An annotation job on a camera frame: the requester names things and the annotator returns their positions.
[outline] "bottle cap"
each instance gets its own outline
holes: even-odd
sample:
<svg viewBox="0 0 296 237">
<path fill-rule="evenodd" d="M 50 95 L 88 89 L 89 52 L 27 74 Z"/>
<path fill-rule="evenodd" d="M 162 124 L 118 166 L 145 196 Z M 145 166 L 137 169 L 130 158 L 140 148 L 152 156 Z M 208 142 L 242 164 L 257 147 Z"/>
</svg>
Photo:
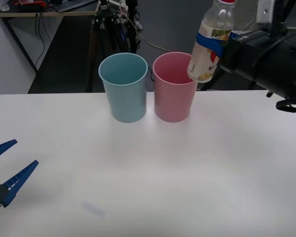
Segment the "bottle cap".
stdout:
<svg viewBox="0 0 296 237">
<path fill-rule="evenodd" d="M 222 3 L 227 3 L 227 4 L 233 4 L 233 3 L 235 3 L 235 0 L 218 0 L 218 1 L 220 1 Z"/>
</svg>

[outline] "desk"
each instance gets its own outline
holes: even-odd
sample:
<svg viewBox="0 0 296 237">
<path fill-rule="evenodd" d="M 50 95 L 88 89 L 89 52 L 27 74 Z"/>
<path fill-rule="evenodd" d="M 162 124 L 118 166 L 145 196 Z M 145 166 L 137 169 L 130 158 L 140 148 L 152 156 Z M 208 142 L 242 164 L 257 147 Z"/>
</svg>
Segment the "desk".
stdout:
<svg viewBox="0 0 296 237">
<path fill-rule="evenodd" d="M 25 48 L 23 47 L 22 43 L 18 39 L 17 35 L 15 34 L 14 30 L 12 29 L 9 19 L 14 18 L 14 17 L 35 17 L 36 13 L 35 12 L 20 12 L 19 8 L 16 6 L 9 4 L 10 10 L 9 11 L 0 11 L 0 18 L 4 22 L 5 26 L 9 30 L 10 34 L 12 35 L 13 39 L 21 49 L 23 55 L 31 65 L 32 69 L 34 70 L 35 74 L 37 75 L 38 70 L 35 67 L 35 64 L 29 57 L 28 53 L 26 52 Z M 73 10 L 67 11 L 67 12 L 56 12 L 54 9 L 49 11 L 47 10 L 46 12 L 43 12 L 44 17 L 56 17 L 56 16 L 93 16 L 95 15 L 95 9 L 97 6 L 97 2 L 90 3 L 88 5 L 84 5 L 78 8 L 75 8 Z"/>
<path fill-rule="evenodd" d="M 0 96 L 0 183 L 39 165 L 0 237 L 296 237 L 296 117 L 266 91 L 198 92 L 190 116 L 117 122 L 105 94 Z"/>
</svg>

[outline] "wooden desk edge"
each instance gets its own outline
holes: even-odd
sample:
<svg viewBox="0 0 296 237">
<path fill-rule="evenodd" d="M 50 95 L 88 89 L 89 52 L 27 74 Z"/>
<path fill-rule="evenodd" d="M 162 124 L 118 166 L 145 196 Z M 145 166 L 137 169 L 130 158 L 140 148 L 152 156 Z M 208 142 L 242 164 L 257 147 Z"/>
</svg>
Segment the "wooden desk edge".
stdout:
<svg viewBox="0 0 296 237">
<path fill-rule="evenodd" d="M 44 12 L 43 17 L 52 16 L 93 16 L 95 11 L 69 11 L 69 12 Z M 23 12 L 23 13 L 0 13 L 0 17 L 35 17 L 36 12 Z"/>
</svg>

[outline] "tripod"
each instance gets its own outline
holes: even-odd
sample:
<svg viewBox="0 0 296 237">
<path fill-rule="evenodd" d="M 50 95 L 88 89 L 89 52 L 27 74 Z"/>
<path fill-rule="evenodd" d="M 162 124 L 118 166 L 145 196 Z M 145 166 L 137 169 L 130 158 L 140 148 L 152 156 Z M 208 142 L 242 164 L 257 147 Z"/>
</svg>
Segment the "tripod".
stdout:
<svg viewBox="0 0 296 237">
<path fill-rule="evenodd" d="M 129 0 L 126 2 L 128 4 L 129 19 L 134 23 L 137 0 Z M 107 57 L 101 34 L 101 24 L 104 24 L 105 29 L 107 30 L 113 52 L 117 51 L 117 47 L 121 52 L 131 52 L 135 54 L 137 52 L 138 44 L 136 43 L 136 29 L 130 22 L 125 23 L 128 31 L 127 36 L 129 37 L 130 42 L 129 49 L 119 16 L 111 11 L 107 0 L 101 0 L 100 9 L 91 21 L 86 93 L 93 92 L 93 78 L 98 49 L 101 49 L 103 59 Z"/>
</svg>

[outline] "tripod leg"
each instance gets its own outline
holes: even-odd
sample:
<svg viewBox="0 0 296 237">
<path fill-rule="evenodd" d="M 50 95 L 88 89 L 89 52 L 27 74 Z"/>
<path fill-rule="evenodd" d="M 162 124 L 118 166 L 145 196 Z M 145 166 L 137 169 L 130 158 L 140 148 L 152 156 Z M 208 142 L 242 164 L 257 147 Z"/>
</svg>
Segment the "tripod leg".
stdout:
<svg viewBox="0 0 296 237">
<path fill-rule="evenodd" d="M 126 0 L 126 4 L 128 5 L 129 19 L 135 25 L 135 10 L 138 5 L 138 2 L 137 0 Z M 130 43 L 130 52 L 136 54 L 137 53 L 136 29 L 129 22 L 127 25 L 127 30 L 128 30 L 128 37 L 129 37 L 129 43 Z"/>
<path fill-rule="evenodd" d="M 117 22 L 115 24 L 115 37 L 119 50 L 122 53 L 129 52 L 129 46 L 126 39 L 126 35 L 123 32 L 122 24 L 120 22 Z"/>
<path fill-rule="evenodd" d="M 95 70 L 95 57 L 100 43 L 99 35 L 100 33 L 100 22 L 98 19 L 92 19 L 92 25 L 90 30 L 90 42 L 89 42 L 89 62 L 88 62 L 88 72 L 87 72 L 87 86 L 85 93 L 93 92 L 93 78 Z"/>
<path fill-rule="evenodd" d="M 108 35 L 110 37 L 111 46 L 113 51 L 117 51 L 115 36 L 114 36 L 114 20 L 111 17 L 105 18 L 105 27 L 108 30 Z"/>
</svg>

